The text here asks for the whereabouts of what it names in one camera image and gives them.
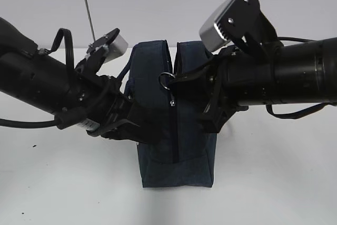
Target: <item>cable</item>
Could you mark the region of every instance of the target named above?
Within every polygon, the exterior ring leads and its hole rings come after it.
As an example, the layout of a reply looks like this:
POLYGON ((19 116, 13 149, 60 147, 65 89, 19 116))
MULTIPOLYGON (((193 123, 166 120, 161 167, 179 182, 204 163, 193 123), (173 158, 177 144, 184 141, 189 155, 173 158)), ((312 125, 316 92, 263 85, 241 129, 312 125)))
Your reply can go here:
POLYGON ((303 110, 300 110, 294 113, 284 113, 284 114, 275 114, 273 112, 272 105, 266 105, 265 107, 267 109, 267 112, 276 118, 297 120, 305 116, 308 116, 310 114, 316 113, 319 110, 322 110, 327 105, 333 105, 333 104, 332 103, 321 103, 321 104, 313 105, 311 107, 308 107, 306 109, 303 109, 303 110))
POLYGON ((51 54, 56 52, 60 47, 61 41, 64 38, 64 46, 65 46, 65 61, 66 61, 66 70, 69 81, 69 86, 71 92, 75 95, 76 87, 77 87, 77 79, 75 73, 75 61, 74 61, 74 48, 73 48, 73 37, 70 30, 65 28, 60 28, 57 31, 55 36, 52 48, 46 51, 46 54, 51 54))
POLYGON ((314 42, 315 40, 309 40, 309 39, 301 39, 301 38, 295 38, 295 37, 278 37, 280 41, 289 41, 289 42, 314 42))
POLYGON ((42 129, 49 128, 52 126, 57 126, 60 124, 60 121, 44 121, 44 122, 22 122, 22 121, 10 121, 0 119, 0 126, 5 126, 8 128, 17 128, 17 129, 42 129))
POLYGON ((88 19, 89 19, 91 34, 93 36, 93 40, 95 41, 96 39, 95 39, 94 27, 93 27, 93 22, 91 20, 91 15, 90 15, 90 10, 89 10, 88 0, 84 0, 84 2, 85 2, 85 7, 86 7, 86 13, 87 13, 88 19))
POLYGON ((105 81, 106 81, 104 89, 100 93, 100 95, 97 97, 97 99, 91 105, 89 105, 85 109, 85 111, 86 111, 87 114, 89 114, 92 111, 92 109, 94 109, 101 102, 101 100, 104 98, 104 96, 109 91, 109 88, 110 88, 110 79, 107 76, 104 76, 104 77, 105 77, 105 81))

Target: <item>metal ring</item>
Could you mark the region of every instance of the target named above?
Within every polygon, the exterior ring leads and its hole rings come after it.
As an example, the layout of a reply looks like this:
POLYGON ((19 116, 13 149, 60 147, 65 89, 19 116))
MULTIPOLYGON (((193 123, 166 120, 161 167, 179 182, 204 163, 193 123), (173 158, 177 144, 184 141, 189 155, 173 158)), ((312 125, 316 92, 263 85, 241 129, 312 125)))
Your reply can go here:
POLYGON ((162 77, 163 75, 170 76, 170 77, 172 77, 172 78, 174 78, 174 79, 175 79, 175 75, 173 75, 173 74, 170 73, 170 72, 163 72, 163 73, 161 73, 161 74, 159 75, 159 77, 158 77, 158 80, 159 80, 160 85, 161 85, 164 89, 166 89, 166 90, 169 91, 170 88, 168 88, 167 86, 165 86, 165 85, 163 84, 163 82, 162 82, 161 77, 162 77))

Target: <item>sticker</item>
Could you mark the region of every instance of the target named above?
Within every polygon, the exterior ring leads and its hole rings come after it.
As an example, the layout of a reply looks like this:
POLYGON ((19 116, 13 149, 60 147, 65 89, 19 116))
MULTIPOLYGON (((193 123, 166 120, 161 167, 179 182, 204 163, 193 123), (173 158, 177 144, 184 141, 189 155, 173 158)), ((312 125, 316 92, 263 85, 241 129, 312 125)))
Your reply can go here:
POLYGON ((84 128, 85 130, 88 130, 88 131, 95 131, 96 129, 100 127, 100 124, 90 119, 86 119, 80 122, 79 124, 77 124, 77 126, 84 128))

